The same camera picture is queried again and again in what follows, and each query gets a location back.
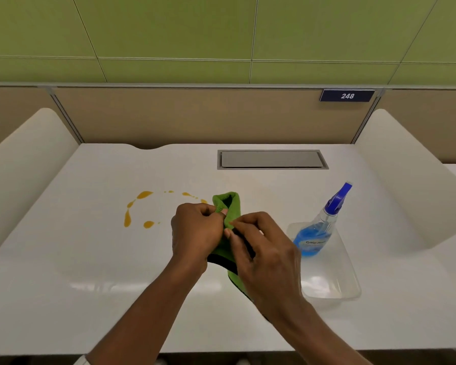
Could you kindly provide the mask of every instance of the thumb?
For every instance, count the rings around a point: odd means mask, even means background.
[[[228,209],[223,209],[219,213],[212,213],[208,216],[211,220],[215,221],[216,223],[221,222],[223,224],[226,214],[228,212]]]
[[[233,231],[226,228],[225,236],[230,240],[231,252],[235,257],[236,267],[238,269],[238,275],[244,273],[250,266],[250,255],[247,251],[243,240],[238,237]]]

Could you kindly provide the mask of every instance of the hand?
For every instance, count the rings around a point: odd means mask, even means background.
[[[300,287],[300,251],[270,215],[265,212],[246,214],[231,224],[256,253],[255,258],[250,259],[243,240],[225,229],[238,276],[260,313],[274,324],[278,319],[306,310],[308,304]]]
[[[213,252],[223,235],[223,222],[228,209],[215,213],[206,203],[183,203],[170,221],[172,251],[177,259],[200,264],[207,268],[207,256]]]

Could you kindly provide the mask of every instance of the desk surface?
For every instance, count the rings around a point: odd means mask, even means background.
[[[218,149],[268,148],[320,149],[329,170],[216,169]],[[320,315],[358,350],[456,348],[449,275],[352,145],[82,144],[0,248],[0,354],[89,351],[169,260],[170,218],[195,201],[183,192],[211,201],[237,191],[243,213],[268,211],[285,230],[347,180],[338,230],[362,295]],[[153,194],[124,227],[142,191]],[[209,264],[162,351],[291,349]]]

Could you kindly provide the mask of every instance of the cloth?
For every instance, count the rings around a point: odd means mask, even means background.
[[[228,192],[223,195],[213,196],[213,205],[216,206],[216,212],[219,213],[223,209],[228,209],[225,217],[225,228],[232,229],[235,234],[237,234],[241,239],[243,239],[245,246],[250,254],[251,258],[255,257],[255,252],[251,248],[248,241],[243,237],[243,235],[234,229],[233,225],[230,224],[231,221],[237,219],[241,216],[240,208],[240,196],[236,192]],[[214,249],[214,251],[207,257],[208,262],[213,264],[218,264],[228,270],[228,278],[231,282],[248,298],[249,295],[246,293],[245,286],[243,285],[242,280],[238,276],[238,270],[236,267],[235,257],[231,252],[230,241],[223,236],[221,240]]]

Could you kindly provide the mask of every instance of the spray bottle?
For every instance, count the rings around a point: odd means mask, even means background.
[[[303,257],[317,254],[331,237],[338,213],[351,187],[353,187],[351,183],[345,183],[316,218],[299,230],[294,238],[294,243],[300,249]]]

